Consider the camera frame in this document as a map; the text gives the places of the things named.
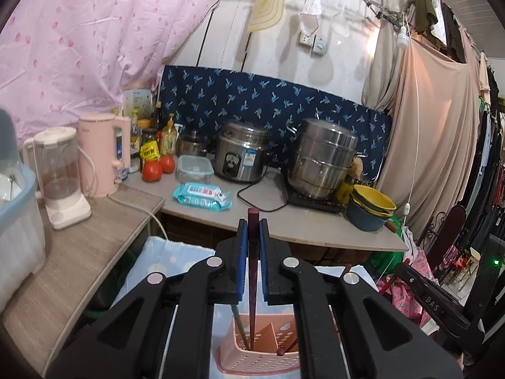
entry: wet wipes package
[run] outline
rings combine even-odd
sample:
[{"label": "wet wipes package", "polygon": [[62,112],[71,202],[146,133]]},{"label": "wet wipes package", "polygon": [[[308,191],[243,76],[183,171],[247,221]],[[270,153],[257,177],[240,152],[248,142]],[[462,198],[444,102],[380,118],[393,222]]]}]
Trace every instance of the wet wipes package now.
[{"label": "wet wipes package", "polygon": [[223,211],[231,207],[230,191],[223,192],[216,185],[187,182],[179,185],[172,196],[183,205],[211,211]]}]

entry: wall outlet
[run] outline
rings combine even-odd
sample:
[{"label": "wall outlet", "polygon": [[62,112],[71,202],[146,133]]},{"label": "wall outlet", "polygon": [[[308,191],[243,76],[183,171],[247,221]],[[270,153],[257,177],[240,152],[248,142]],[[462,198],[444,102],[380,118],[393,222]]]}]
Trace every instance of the wall outlet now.
[{"label": "wall outlet", "polygon": [[308,36],[307,34],[300,33],[300,45],[306,45],[307,47],[312,47],[314,45],[315,36]]},{"label": "wall outlet", "polygon": [[327,49],[328,45],[326,44],[326,39],[323,36],[316,36],[312,52],[319,55],[324,55],[326,54]]}]

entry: blender base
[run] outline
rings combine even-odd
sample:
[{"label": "blender base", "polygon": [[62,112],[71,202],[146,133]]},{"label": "blender base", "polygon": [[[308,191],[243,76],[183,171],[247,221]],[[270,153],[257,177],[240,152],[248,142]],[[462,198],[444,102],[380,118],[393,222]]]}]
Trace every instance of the blender base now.
[{"label": "blender base", "polygon": [[84,221],[92,215],[92,209],[88,201],[81,194],[77,203],[68,208],[58,209],[54,205],[52,207],[45,206],[51,226],[55,230],[66,228],[74,225],[77,222]]}]

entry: ceiling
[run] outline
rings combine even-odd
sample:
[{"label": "ceiling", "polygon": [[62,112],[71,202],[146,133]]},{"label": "ceiling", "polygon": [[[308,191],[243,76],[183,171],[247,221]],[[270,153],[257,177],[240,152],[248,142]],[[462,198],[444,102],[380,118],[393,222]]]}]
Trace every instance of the ceiling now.
[{"label": "ceiling", "polygon": [[443,0],[488,57],[505,58],[505,30],[487,0]]}]

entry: pink electric kettle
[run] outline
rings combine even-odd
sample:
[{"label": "pink electric kettle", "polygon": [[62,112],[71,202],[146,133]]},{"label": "pink electric kettle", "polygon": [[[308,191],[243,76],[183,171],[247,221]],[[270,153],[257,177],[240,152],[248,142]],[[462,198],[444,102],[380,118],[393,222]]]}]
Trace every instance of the pink electric kettle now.
[{"label": "pink electric kettle", "polygon": [[[88,196],[102,198],[118,190],[118,168],[130,167],[130,127],[130,118],[112,113],[79,118],[79,173],[81,187]],[[116,129],[123,131],[121,159],[117,158]]]}]

